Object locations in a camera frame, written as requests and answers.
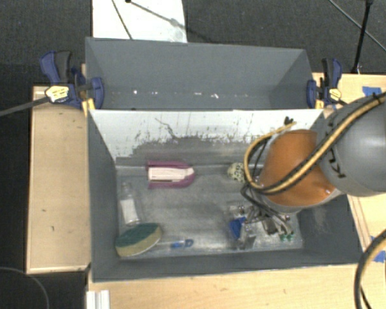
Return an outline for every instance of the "wooden table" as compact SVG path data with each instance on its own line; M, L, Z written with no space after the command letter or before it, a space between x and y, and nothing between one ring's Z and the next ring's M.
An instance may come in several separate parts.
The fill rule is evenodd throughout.
M385 91L386 76L344 75L339 83L346 102L363 96L362 86ZM43 90L34 88L34 98ZM91 261L86 138L79 110L50 104L33 109L27 273L85 270ZM349 201L365 247L386 227L386 194ZM96 284L90 279L88 288L109 290L112 309L350 309L355 270L342 265ZM386 308L383 263L369 265L363 287L373 308Z

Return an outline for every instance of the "clear plastic bottle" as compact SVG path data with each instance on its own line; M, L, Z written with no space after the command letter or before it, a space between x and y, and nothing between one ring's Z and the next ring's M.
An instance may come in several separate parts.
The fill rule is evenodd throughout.
M122 218L126 227L132 227L140 223L134 202L134 191L130 183L122 182L120 193L120 206L122 208Z

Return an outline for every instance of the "pink object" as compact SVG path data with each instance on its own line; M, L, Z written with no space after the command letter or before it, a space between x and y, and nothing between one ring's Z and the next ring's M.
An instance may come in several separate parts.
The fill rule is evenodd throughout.
M184 188L195 177L194 170L184 162L148 161L146 165L149 189Z

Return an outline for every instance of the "green sponge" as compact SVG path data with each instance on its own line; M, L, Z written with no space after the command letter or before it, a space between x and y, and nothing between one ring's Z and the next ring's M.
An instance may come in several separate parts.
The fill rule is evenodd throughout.
M115 247L121 257L134 256L146 252L161 238L162 231L157 223L142 223L116 238Z

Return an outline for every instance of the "clamp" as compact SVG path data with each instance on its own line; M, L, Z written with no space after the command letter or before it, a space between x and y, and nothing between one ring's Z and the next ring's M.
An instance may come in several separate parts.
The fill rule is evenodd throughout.
M342 93L337 88L342 78L342 65L336 59L322 59L324 77L320 78L320 87L315 80L309 80L306 90L306 99L309 108L323 108L341 101Z
M95 77L86 83L86 78L76 68L70 68L70 51L48 51L40 58L41 71L49 78L51 87L45 91L49 101L81 109L82 102L92 98L96 109L104 100L102 79Z

